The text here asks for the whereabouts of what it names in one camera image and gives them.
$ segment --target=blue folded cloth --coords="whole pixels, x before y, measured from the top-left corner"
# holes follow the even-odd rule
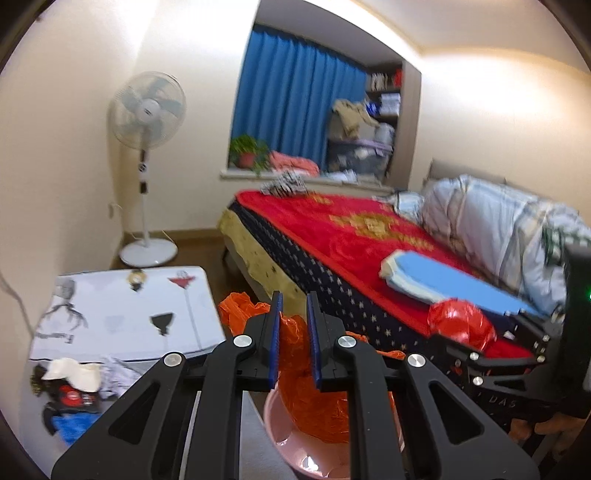
[[[51,419],[61,438],[71,446],[100,417],[100,413],[74,413],[55,416]]]

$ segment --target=blue gripper pad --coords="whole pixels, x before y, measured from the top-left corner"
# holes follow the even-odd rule
[[[314,385],[320,389],[320,382],[322,380],[322,353],[320,352],[320,344],[318,340],[318,329],[316,325],[316,315],[314,314],[314,302],[312,295],[306,295],[306,314],[308,324],[308,336],[310,337],[310,360],[312,368],[312,378],[314,378]]]
[[[269,347],[269,388],[275,388],[279,377],[279,328],[281,326],[281,312],[283,311],[283,293],[276,292],[273,295],[271,311],[273,315],[273,328],[271,333],[271,345]]]

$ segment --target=electric fan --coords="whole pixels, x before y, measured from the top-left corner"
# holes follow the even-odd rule
[[[144,72],[133,77],[113,99],[109,115],[113,133],[121,143],[140,151],[143,238],[119,253],[121,260],[131,267],[156,267],[177,254],[173,242],[150,238],[148,231],[148,149],[162,145],[174,135],[183,121],[185,108],[185,96],[178,82],[160,72]]]

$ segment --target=white cloth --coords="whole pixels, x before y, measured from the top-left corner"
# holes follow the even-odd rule
[[[31,360],[100,362],[110,355],[148,361],[168,352],[207,353],[225,340],[200,267],[81,273],[57,282],[66,280],[70,291],[54,295],[35,332]]]
[[[58,358],[49,363],[43,380],[65,379],[83,392],[96,392],[100,386],[100,365],[79,364],[73,358]]]
[[[126,362],[106,356],[100,366],[102,383],[99,395],[103,400],[113,396],[120,397],[142,376]]]

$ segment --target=gold pattern on blanket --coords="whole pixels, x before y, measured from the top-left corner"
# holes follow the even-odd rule
[[[392,230],[391,226],[398,220],[383,213],[352,213],[351,215],[330,215],[330,219],[340,226],[352,226],[360,236],[368,236],[377,240],[398,240],[417,249],[433,250],[433,245],[415,236]]]
[[[317,193],[311,193],[308,195],[308,197],[314,200],[316,203],[321,203],[322,205],[332,205],[332,200],[322,195],[318,195]]]
[[[398,221],[383,213],[352,213],[351,215],[330,215],[330,219],[340,226],[352,226],[358,235],[385,240],[392,238],[395,233],[390,230],[391,225]]]

